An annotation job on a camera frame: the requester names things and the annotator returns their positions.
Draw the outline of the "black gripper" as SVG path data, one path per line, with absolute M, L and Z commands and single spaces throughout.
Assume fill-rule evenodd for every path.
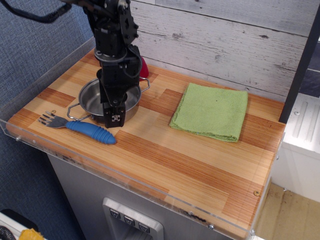
M 139 85 L 142 57 L 136 45 L 128 45 L 120 55 L 111 56 L 94 50 L 101 70 L 97 77 L 102 86 L 103 117 L 106 128 L 122 127 L 125 123 L 126 92 Z

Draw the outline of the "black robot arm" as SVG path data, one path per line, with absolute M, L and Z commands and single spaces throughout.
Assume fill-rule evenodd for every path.
M 138 87 L 143 66 L 137 46 L 138 25 L 128 0 L 86 0 L 82 6 L 95 39 L 94 55 L 99 61 L 100 102 L 104 125 L 122 127 L 126 118 L 127 91 Z

